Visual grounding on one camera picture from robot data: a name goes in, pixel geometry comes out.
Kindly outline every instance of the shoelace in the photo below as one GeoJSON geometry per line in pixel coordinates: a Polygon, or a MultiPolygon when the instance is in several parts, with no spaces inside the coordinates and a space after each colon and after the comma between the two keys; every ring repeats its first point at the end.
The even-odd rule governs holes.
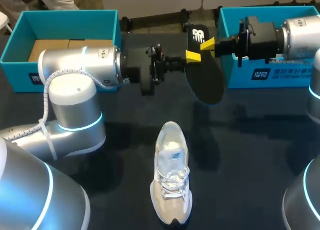
{"type": "Polygon", "coordinates": [[[159,171],[159,168],[157,168],[157,171],[160,175],[160,181],[161,181],[161,188],[162,188],[162,196],[164,198],[167,197],[183,197],[183,200],[185,201],[185,183],[186,179],[189,176],[190,169],[188,167],[184,168],[184,173],[182,171],[178,171],[179,180],[176,180],[172,178],[171,172],[168,172],[166,176],[162,175],[159,171]]]}

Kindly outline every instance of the shoe tongue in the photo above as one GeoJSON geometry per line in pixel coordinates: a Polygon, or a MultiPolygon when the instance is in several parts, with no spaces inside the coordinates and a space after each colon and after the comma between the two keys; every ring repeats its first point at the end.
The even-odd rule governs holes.
{"type": "Polygon", "coordinates": [[[177,175],[185,169],[185,150],[175,142],[170,142],[158,153],[158,168],[162,175],[168,172],[177,175]]]}

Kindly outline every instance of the blue box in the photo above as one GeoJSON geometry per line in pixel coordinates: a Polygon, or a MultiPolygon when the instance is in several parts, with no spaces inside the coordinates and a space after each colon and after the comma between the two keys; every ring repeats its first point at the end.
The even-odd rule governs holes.
{"type": "Polygon", "coordinates": [[[38,73],[38,63],[28,62],[37,39],[112,40],[121,49],[117,11],[28,11],[23,12],[0,59],[15,92],[43,92],[29,73],[38,73]]]}
{"type": "MultiPolygon", "coordinates": [[[[274,26],[280,28],[286,19],[318,14],[313,6],[221,8],[218,36],[225,38],[237,34],[239,21],[245,17],[257,16],[259,22],[274,22],[274,26]]],[[[234,54],[220,59],[228,88],[304,87],[310,83],[313,59],[307,60],[309,65],[290,62],[265,64],[264,60],[243,59],[241,68],[234,54]]]]}

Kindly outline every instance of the white sneaker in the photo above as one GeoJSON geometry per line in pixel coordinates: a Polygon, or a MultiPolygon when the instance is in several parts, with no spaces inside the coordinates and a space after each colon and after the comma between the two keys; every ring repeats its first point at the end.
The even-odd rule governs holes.
{"type": "Polygon", "coordinates": [[[150,195],[158,217],[166,224],[184,224],[192,207],[188,148],[175,122],[167,122],[155,144],[154,179],[150,195]]]}

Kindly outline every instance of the black table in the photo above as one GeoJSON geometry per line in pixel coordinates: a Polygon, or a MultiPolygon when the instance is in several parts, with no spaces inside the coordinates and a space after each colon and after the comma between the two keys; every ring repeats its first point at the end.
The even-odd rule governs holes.
{"type": "MultiPolygon", "coordinates": [[[[172,56],[186,48],[184,34],[123,38],[124,48],[160,42],[172,56]]],[[[0,38],[2,47],[6,40],[0,38]]],[[[0,95],[0,129],[42,117],[42,94],[14,93],[2,71],[0,95]]],[[[138,85],[100,93],[104,146],[50,164],[87,191],[89,229],[163,229],[149,185],[158,133],[175,121],[189,146],[187,229],[285,229],[284,192],[320,143],[319,127],[306,116],[307,96],[307,88],[227,90],[222,102],[207,106],[197,102],[184,74],[169,73],[153,97],[142,97],[138,85]]]]}

